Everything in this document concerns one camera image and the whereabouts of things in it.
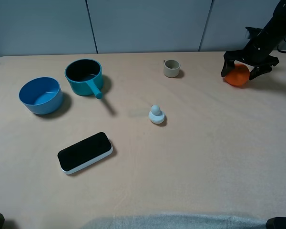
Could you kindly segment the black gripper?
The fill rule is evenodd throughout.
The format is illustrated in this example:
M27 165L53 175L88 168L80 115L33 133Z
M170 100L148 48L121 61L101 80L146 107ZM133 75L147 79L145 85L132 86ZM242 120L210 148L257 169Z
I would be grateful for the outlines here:
M235 61L255 66L250 72L249 80L271 72L272 66L276 66L279 63L277 57L270 56L270 53L278 43L275 39L256 37L251 39L241 50L227 51L224 54L221 77L226 77L235 68Z

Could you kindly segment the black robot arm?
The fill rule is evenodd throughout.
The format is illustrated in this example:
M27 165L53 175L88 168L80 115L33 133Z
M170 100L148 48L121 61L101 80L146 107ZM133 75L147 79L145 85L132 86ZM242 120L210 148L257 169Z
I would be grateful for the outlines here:
M286 41L286 0L281 0L276 6L273 16L267 25L260 29L246 27L249 32L249 42L241 50L226 51L221 77L226 77L235 68L235 61L253 66L249 80L269 73L272 67L279 64L277 57L270 53Z

